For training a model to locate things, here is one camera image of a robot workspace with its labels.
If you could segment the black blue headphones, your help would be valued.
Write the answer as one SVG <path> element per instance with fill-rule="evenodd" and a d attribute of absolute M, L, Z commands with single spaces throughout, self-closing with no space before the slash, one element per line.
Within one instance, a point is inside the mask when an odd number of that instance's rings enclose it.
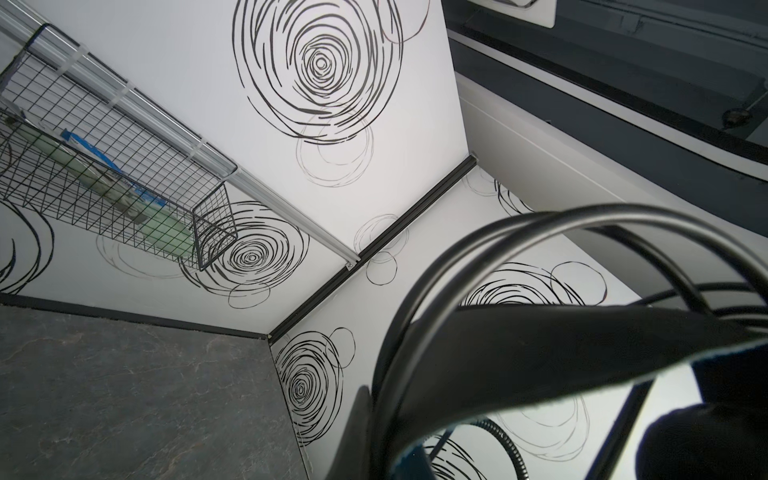
<path fill-rule="evenodd" d="M 613 473 L 656 376 L 680 364 L 767 342 L 767 309 L 714 310 L 704 286 L 631 231 L 654 227 L 707 250 L 740 275 L 734 290 L 767 294 L 767 264 L 698 218 L 639 204 L 602 204 L 497 221 L 451 246 L 418 279 L 385 334 L 370 386 L 358 391 L 329 469 L 332 479 L 431 479 L 423 441 L 492 411 L 631 383 L 588 475 Z M 626 306 L 466 305 L 504 262 L 587 230 L 632 250 L 669 283 L 680 309 L 654 295 Z"/>

